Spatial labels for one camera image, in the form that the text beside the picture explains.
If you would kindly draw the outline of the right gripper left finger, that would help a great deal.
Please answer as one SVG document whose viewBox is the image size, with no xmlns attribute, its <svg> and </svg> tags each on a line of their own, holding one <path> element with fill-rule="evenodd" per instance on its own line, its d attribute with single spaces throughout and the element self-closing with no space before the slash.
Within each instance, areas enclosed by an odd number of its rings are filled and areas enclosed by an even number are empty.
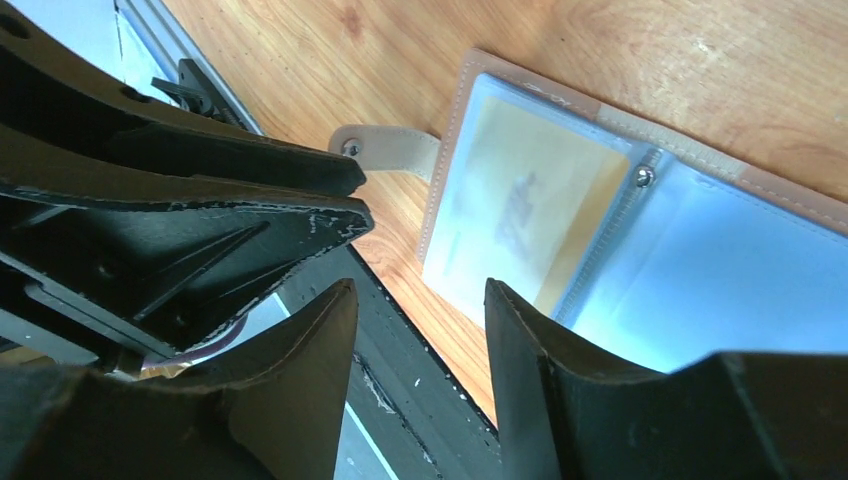
<svg viewBox="0 0 848 480">
<path fill-rule="evenodd" d="M 167 379 L 1 371 L 5 479 L 330 479 L 358 323 L 350 279 Z"/>
</svg>

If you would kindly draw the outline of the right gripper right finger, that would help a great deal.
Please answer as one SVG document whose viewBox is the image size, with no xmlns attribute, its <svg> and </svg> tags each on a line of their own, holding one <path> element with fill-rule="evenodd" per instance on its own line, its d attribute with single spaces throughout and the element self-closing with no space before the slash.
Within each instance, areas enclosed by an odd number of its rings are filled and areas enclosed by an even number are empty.
<svg viewBox="0 0 848 480">
<path fill-rule="evenodd" d="M 616 356 L 504 282 L 485 328 L 507 479 L 843 479 L 847 360 L 719 352 L 671 374 Z"/>
</svg>

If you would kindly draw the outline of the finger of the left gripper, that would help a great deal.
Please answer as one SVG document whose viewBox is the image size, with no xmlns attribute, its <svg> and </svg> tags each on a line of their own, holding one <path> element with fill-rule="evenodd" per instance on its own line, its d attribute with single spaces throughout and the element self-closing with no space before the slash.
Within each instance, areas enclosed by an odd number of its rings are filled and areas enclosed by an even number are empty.
<svg viewBox="0 0 848 480">
<path fill-rule="evenodd" d="M 1 186 L 1 347 L 102 371 L 166 361 L 372 230 L 356 198 L 243 189 L 145 196 Z"/>
<path fill-rule="evenodd" d="M 255 135 L 143 95 L 12 6 L 1 9 L 1 123 L 76 154 L 164 175 L 337 196 L 365 182 L 351 158 Z"/>
</svg>

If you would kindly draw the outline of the pink leather card holder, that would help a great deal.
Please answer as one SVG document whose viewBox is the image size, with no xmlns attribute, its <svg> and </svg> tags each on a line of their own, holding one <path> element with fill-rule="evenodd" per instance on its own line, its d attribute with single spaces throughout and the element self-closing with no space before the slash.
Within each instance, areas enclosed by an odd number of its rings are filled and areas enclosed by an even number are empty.
<svg viewBox="0 0 848 480">
<path fill-rule="evenodd" d="M 845 354 L 847 206 L 478 49 L 445 134 L 346 125 L 331 152 L 430 188 L 423 271 L 457 145 L 487 96 L 556 108 L 633 141 L 615 192 L 588 200 L 530 301 L 590 342 L 670 372 L 720 350 Z"/>
</svg>

